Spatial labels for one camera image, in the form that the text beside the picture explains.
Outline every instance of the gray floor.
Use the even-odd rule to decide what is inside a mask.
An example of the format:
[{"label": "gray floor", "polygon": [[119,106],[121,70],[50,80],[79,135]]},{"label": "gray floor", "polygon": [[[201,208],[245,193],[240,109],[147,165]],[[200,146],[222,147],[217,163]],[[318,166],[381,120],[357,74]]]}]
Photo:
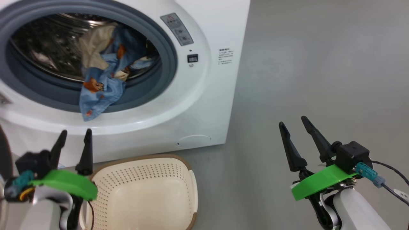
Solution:
[{"label": "gray floor", "polygon": [[[254,0],[227,143],[177,152],[199,191],[195,230],[320,229],[308,201],[294,201],[278,130],[284,121],[308,168],[321,162],[300,117],[330,142],[356,140],[409,175],[409,2]],[[409,191],[377,167],[392,188]],[[391,229],[406,229],[407,207],[370,182],[357,190]],[[24,207],[12,207],[8,230]]]}]

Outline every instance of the washing machine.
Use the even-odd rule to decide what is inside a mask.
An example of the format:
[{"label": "washing machine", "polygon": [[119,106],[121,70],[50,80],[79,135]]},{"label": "washing machine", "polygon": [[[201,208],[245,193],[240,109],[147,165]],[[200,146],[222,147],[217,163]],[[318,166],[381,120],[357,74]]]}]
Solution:
[{"label": "washing machine", "polygon": [[[249,0],[3,0],[0,123],[11,151],[51,149],[78,163],[88,128],[94,162],[226,141]],[[119,101],[84,122],[77,38],[116,22],[160,58],[127,80]]]}]

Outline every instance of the green plastic part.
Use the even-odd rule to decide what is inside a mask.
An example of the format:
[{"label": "green plastic part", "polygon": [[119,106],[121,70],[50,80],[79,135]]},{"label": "green plastic part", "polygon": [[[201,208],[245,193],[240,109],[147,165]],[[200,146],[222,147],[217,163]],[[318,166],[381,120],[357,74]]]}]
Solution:
[{"label": "green plastic part", "polygon": [[331,165],[302,180],[291,189],[292,195],[296,201],[299,201],[355,175],[357,173],[348,175],[338,166]]},{"label": "green plastic part", "polygon": [[95,200],[98,194],[98,188],[88,178],[66,170],[51,170],[42,180],[33,180],[31,184],[66,191],[86,201]]}]

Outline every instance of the white plastic basket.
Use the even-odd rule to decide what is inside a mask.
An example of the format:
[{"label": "white plastic basket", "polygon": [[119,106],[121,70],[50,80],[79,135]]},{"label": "white plastic basket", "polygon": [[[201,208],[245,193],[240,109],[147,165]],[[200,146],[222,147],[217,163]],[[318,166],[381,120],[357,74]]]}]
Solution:
[{"label": "white plastic basket", "polygon": [[[95,171],[94,230],[189,230],[196,221],[198,190],[187,161],[166,154],[114,162]],[[87,204],[90,230],[92,212]]]}]

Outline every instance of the robotic arm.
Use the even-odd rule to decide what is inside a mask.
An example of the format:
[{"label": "robotic arm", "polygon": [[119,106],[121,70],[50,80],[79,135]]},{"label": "robotic arm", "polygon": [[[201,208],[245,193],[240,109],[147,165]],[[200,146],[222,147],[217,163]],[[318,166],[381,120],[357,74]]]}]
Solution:
[{"label": "robotic arm", "polygon": [[308,199],[325,230],[390,230],[387,224],[356,191],[358,179],[369,178],[377,187],[385,187],[385,180],[372,170],[369,150],[355,141],[329,144],[325,137],[305,116],[301,117],[307,132],[312,136],[320,160],[326,168],[312,173],[306,169],[303,159],[290,139],[283,122],[279,123],[281,138],[290,171],[299,172],[298,181],[293,182],[292,194],[298,201]]},{"label": "robotic arm", "polygon": [[77,174],[57,170],[67,131],[61,132],[51,151],[28,152],[16,161],[18,177],[12,176],[11,152],[0,132],[0,175],[2,180],[0,230],[5,228],[7,202],[31,202],[22,230],[76,230],[84,201],[97,198],[98,189],[85,176],[92,174],[92,131],[87,130]]}]

